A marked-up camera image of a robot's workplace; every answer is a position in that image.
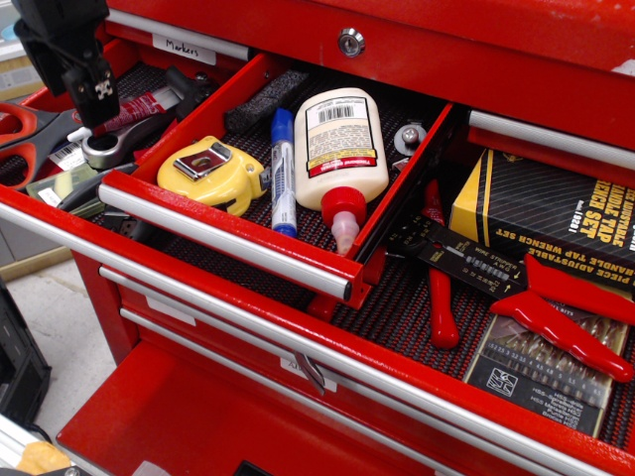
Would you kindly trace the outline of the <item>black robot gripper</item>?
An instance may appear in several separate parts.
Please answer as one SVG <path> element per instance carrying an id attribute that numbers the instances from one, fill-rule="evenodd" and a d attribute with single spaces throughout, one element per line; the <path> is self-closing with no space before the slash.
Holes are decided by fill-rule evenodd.
<path id="1" fill-rule="evenodd" d="M 109 15 L 104 1 L 15 1 L 14 31 L 46 87 L 68 92 L 84 127 L 120 112 L 114 72 L 103 57 L 97 28 Z"/>

